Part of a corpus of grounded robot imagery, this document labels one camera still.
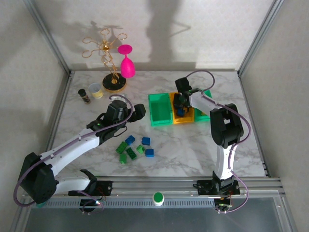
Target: wall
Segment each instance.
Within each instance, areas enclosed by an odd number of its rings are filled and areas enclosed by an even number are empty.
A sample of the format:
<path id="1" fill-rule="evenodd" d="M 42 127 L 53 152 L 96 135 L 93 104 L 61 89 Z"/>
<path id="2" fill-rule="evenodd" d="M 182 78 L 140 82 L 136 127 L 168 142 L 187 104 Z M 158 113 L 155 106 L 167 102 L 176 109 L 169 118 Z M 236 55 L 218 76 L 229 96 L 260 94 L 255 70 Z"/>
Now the wall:
<path id="1" fill-rule="evenodd" d="M 242 77 L 266 164 L 309 231 L 309 1 L 286 0 Z"/>
<path id="2" fill-rule="evenodd" d="M 82 58 L 91 36 L 111 28 L 111 41 L 133 46 L 129 57 L 140 70 L 237 69 L 272 0 L 37 0 L 49 30 L 73 70 L 102 68 L 98 52 Z M 122 55 L 115 54 L 119 66 Z"/>
<path id="3" fill-rule="evenodd" d="M 64 72 L 21 0 L 0 1 L 0 231 L 9 231 L 24 157 L 46 147 Z"/>

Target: marble surface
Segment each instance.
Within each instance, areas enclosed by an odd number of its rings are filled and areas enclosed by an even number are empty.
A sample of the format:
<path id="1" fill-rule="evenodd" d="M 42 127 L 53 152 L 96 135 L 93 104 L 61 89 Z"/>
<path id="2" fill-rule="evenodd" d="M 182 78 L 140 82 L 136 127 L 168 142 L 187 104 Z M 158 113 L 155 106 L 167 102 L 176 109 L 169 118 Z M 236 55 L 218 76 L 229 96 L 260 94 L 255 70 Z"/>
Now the marble surface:
<path id="1" fill-rule="evenodd" d="M 77 71 L 73 77 L 65 106 L 61 115 L 53 147 L 56 147 L 78 134 L 99 114 L 105 112 L 111 93 L 104 92 L 101 99 L 91 98 L 89 105 L 84 104 L 78 90 L 87 90 L 91 83 L 101 83 L 108 72 Z M 211 176 L 215 168 L 217 148 L 211 138 L 209 122 L 177 124 L 151 127 L 148 94 L 176 91 L 174 81 L 184 77 L 188 72 L 137 72 L 129 79 L 122 93 L 133 104 L 143 103 L 145 117 L 137 122 L 128 123 L 128 130 L 117 138 L 112 138 L 80 156 L 60 173 L 77 173 L 88 169 L 94 175 L 101 176 Z M 211 89 L 212 97 L 220 103 L 234 103 L 247 119 L 241 87 L 236 72 L 214 72 L 216 84 Z M 195 88 L 207 88 L 211 77 L 206 73 L 196 73 L 189 78 Z M 127 164 L 119 163 L 115 149 L 129 135 L 136 138 L 133 150 L 140 144 L 142 137 L 151 138 L 151 147 L 155 150 L 154 158 L 139 155 L 138 159 L 127 158 Z M 265 176 L 254 135 L 238 146 L 235 154 L 234 171 L 240 176 Z"/>

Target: small cup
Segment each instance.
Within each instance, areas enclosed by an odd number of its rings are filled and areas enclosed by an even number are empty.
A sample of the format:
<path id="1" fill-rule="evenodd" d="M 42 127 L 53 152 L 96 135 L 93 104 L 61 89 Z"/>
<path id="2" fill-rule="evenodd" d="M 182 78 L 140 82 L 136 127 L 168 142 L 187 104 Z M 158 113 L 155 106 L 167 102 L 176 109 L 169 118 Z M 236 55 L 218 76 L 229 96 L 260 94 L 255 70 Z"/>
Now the small cup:
<path id="1" fill-rule="evenodd" d="M 92 83 L 91 85 L 89 85 L 89 91 L 91 93 L 91 95 L 96 98 L 99 99 L 101 97 L 103 97 L 103 91 L 101 88 L 101 85 L 98 83 Z"/>

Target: green container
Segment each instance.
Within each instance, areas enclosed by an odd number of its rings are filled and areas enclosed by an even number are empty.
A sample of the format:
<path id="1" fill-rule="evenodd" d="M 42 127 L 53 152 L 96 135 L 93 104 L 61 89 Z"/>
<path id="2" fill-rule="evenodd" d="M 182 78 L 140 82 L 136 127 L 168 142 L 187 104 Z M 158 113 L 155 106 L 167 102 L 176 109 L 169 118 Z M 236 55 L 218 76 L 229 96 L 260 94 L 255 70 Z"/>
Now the green container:
<path id="1" fill-rule="evenodd" d="M 204 92 L 208 97 L 212 98 L 211 91 L 208 89 Z M 208 115 L 203 114 L 200 110 L 194 109 L 194 121 L 195 122 L 206 122 L 210 121 L 210 117 Z"/>
<path id="2" fill-rule="evenodd" d="M 149 94 L 148 101 L 151 126 L 173 124 L 173 112 L 168 93 Z"/>

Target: pink wine glass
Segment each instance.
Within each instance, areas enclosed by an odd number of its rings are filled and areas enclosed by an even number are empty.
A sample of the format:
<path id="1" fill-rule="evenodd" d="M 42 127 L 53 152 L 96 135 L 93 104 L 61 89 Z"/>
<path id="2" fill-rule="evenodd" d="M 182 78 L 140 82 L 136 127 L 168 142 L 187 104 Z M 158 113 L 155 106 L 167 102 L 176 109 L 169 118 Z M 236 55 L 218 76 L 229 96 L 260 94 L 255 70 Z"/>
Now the pink wine glass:
<path id="1" fill-rule="evenodd" d="M 125 55 L 125 58 L 123 59 L 123 61 L 120 64 L 120 71 L 121 71 L 121 75 L 124 78 L 132 78 L 135 75 L 135 66 L 132 60 L 130 60 L 127 57 L 127 54 L 130 54 L 132 52 L 133 48 L 128 45 L 128 44 L 124 44 L 119 46 L 118 48 L 118 52 L 121 55 Z"/>

